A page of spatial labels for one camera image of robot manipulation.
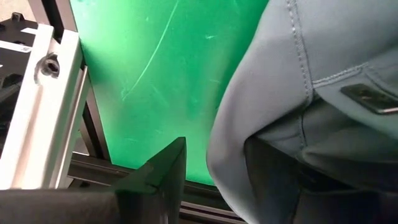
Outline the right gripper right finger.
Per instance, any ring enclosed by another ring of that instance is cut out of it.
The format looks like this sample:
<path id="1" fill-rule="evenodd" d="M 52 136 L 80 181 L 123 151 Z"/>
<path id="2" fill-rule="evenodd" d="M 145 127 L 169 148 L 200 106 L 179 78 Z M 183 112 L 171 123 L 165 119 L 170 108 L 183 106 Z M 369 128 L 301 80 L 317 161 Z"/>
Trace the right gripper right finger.
<path id="1" fill-rule="evenodd" d="M 244 153 L 261 224 L 398 224 L 398 164 L 293 158 L 258 138 Z"/>

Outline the black box with white labels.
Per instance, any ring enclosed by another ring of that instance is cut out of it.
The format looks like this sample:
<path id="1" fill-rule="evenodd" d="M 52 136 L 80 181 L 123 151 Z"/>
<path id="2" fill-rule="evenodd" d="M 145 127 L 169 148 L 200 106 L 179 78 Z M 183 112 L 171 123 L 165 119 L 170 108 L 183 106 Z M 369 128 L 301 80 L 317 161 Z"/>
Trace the black box with white labels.
<path id="1" fill-rule="evenodd" d="M 6 142 L 37 23 L 13 12 L 0 21 L 0 154 Z"/>

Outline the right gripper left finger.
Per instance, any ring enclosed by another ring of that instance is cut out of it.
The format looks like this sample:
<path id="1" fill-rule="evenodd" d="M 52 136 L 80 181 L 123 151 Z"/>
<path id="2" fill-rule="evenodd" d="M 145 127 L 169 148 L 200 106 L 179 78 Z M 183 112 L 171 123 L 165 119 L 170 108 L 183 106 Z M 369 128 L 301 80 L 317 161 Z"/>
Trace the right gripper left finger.
<path id="1" fill-rule="evenodd" d="M 185 137 L 103 188 L 0 190 L 0 224 L 177 224 Z"/>

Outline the green table mat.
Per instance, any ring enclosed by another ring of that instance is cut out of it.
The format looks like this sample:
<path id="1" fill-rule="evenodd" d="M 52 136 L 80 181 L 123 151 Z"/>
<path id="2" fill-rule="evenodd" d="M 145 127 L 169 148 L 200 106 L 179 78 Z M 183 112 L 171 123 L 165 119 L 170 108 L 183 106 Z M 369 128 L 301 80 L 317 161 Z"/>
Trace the green table mat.
<path id="1" fill-rule="evenodd" d="M 138 168 L 183 136 L 187 179 L 268 0 L 70 0 L 113 164 Z"/>

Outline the grey-blue garment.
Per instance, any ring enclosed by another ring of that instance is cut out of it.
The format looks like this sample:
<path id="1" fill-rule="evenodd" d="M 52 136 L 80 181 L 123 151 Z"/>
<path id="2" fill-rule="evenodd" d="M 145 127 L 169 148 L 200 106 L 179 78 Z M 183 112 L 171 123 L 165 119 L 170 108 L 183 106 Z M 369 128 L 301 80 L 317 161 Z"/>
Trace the grey-blue garment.
<path id="1" fill-rule="evenodd" d="M 269 0 L 206 152 L 231 209 L 261 224 L 244 143 L 398 164 L 398 0 Z"/>

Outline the black aluminium table frame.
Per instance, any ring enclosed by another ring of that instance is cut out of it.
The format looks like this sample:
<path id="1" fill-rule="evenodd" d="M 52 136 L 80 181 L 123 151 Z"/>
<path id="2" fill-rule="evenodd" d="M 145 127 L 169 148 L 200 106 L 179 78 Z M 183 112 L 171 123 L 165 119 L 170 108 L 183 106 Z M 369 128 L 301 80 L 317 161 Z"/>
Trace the black aluminium table frame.
<path id="1" fill-rule="evenodd" d="M 70 0 L 28 0 L 38 23 L 51 25 L 59 41 L 65 29 L 76 31 Z M 100 114 L 89 83 L 76 152 L 68 171 L 70 188 L 109 186 L 127 176 L 132 169 L 111 163 Z M 222 199 L 216 187 L 186 181 L 180 209 L 180 224 L 247 224 Z"/>

